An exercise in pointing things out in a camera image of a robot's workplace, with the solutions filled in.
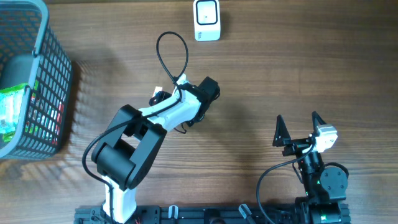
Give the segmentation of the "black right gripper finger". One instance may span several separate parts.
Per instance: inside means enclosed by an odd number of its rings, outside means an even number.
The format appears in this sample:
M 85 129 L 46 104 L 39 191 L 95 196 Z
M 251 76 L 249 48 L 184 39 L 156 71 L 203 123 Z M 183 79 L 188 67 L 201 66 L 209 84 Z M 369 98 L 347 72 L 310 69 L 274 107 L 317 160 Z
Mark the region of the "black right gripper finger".
M 316 111 L 312 112 L 312 123 L 314 128 L 316 128 L 319 125 L 326 124 L 326 122 L 320 117 L 320 115 Z
M 282 115 L 277 116 L 275 134 L 272 145 L 275 147 L 282 147 L 291 144 L 291 137 L 285 125 Z

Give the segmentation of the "green snack bag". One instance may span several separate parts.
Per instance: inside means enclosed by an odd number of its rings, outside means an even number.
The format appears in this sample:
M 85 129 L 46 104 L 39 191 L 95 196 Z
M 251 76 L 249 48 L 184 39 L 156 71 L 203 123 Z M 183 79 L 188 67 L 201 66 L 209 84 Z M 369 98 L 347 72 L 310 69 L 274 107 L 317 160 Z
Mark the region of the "green snack bag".
M 16 133 L 26 86 L 27 83 L 21 83 L 1 90 L 1 136 L 5 143 Z

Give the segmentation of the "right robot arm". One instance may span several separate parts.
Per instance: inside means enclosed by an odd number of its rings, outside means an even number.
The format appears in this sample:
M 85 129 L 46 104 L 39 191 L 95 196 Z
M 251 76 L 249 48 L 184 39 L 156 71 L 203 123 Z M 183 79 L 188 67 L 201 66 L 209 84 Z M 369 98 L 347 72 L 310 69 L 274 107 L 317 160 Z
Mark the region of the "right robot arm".
M 326 123 L 317 112 L 312 113 L 313 132 L 306 138 L 292 139 L 281 115 L 277 117 L 272 145 L 283 147 L 283 156 L 295 156 L 294 169 L 303 184 L 306 196 L 298 197 L 281 215 L 280 222 L 289 223 L 350 223 L 346 200 L 348 169 L 337 163 L 325 163 L 322 153 L 331 149 L 338 138 L 336 128 Z

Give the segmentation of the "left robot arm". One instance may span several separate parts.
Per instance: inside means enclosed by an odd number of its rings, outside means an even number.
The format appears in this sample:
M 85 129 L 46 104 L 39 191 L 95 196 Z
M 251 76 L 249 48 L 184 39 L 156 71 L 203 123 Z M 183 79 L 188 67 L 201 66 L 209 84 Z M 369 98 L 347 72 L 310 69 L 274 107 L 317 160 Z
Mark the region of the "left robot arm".
M 173 92 L 156 88 L 149 106 L 118 110 L 106 131 L 89 146 L 99 180 L 106 186 L 101 206 L 104 223 L 126 223 L 136 212 L 136 188 L 152 167 L 168 132 L 180 124 L 200 122 L 220 95 L 218 82 L 206 77 L 199 85 L 185 75 Z

